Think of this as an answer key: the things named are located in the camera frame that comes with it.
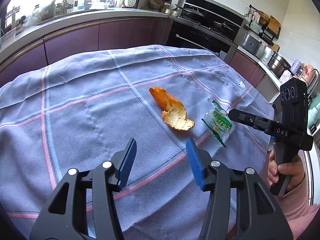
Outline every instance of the pink sleeve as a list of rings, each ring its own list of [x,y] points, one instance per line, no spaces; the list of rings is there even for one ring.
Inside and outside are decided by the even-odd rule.
[[[294,190],[279,198],[279,205],[294,239],[297,239],[307,228],[320,207],[320,205],[309,205],[306,179]]]

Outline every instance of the wooden cutting board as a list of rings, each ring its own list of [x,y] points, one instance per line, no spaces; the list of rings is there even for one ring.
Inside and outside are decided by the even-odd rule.
[[[279,33],[280,22],[278,22],[272,16],[270,17],[268,28],[272,30],[276,35]]]
[[[280,46],[278,44],[273,44],[273,46],[269,46],[270,49],[272,49],[275,52],[278,52],[280,49]]]

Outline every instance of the oven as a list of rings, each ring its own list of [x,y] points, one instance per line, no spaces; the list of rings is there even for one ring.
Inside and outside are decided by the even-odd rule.
[[[224,37],[199,25],[175,19],[168,37],[167,46],[190,49],[206,49],[229,63],[236,52],[237,45]]]

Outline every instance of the tablecloth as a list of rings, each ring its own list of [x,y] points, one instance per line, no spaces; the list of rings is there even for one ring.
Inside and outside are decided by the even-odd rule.
[[[169,128],[148,89],[179,99],[196,125]],[[273,119],[273,108],[235,70],[207,50],[151,45],[81,53],[18,76],[0,89],[0,201],[28,238],[46,199],[70,168],[86,171],[123,150],[137,155],[115,196],[124,237],[197,239],[208,202],[185,154],[192,137],[229,168],[260,172],[270,137],[233,123],[226,148],[201,121],[217,101],[225,110]],[[235,223],[231,192],[229,228]],[[94,236],[87,194],[89,235]]]

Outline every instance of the purple cabinet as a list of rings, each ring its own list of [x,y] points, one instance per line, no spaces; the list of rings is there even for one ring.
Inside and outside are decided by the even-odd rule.
[[[66,33],[44,43],[48,63],[74,54],[98,50],[99,25]]]
[[[229,66],[237,71],[247,81],[249,81],[253,72],[257,68],[257,64],[238,51],[236,51],[229,63]]]
[[[229,66],[237,71],[253,87],[257,87],[264,76],[264,73],[257,64],[239,51],[235,53]]]
[[[165,39],[164,28],[166,25],[166,19],[154,19],[152,22],[151,32],[149,36],[148,44],[160,44],[165,45],[167,43],[169,32],[167,33],[167,37]]]
[[[264,75],[265,74],[262,72],[262,70],[257,67],[249,78],[249,83],[256,88],[263,79]]]
[[[103,23],[99,27],[99,50],[165,45],[170,29],[171,25],[165,18],[146,17]]]
[[[129,48],[146,46],[152,29],[152,18],[133,19],[129,40]]]
[[[44,45],[41,44],[22,55],[0,72],[0,87],[23,73],[37,70],[45,66],[47,66],[47,60],[45,57]]]
[[[132,20],[107,22],[99,26],[99,50],[127,49]]]

